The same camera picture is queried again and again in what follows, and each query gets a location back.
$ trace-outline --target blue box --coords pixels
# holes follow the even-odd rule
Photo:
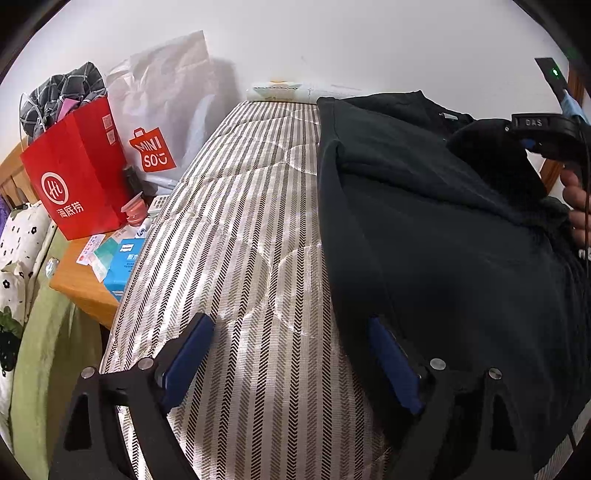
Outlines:
[[[144,244],[145,238],[128,238],[122,240],[119,249],[115,252],[107,276],[103,281],[106,289],[109,290],[117,301],[121,300],[125,284],[131,275],[131,270],[138,259],[139,251]]]

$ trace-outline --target green blanket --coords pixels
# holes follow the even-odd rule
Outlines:
[[[61,258],[67,240],[57,231],[46,258]],[[47,480],[60,423],[80,371],[99,366],[99,324],[52,290],[41,269],[22,336],[12,390],[14,456],[31,480]]]

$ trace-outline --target quilted mattress pattern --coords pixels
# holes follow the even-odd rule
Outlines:
[[[202,480],[379,479],[389,450],[344,356],[317,214],[313,105],[238,105],[154,222],[101,371],[154,356],[196,312],[215,336],[169,421]],[[127,409],[138,478],[150,474]]]

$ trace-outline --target haidilao logo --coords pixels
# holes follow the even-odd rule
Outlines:
[[[66,182],[57,173],[48,171],[41,177],[43,193],[56,205],[64,205],[68,201],[69,193]]]

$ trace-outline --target red paper bag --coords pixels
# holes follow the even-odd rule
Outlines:
[[[125,156],[109,102],[98,98],[68,114],[22,154],[31,184],[68,240],[117,230],[131,199]]]

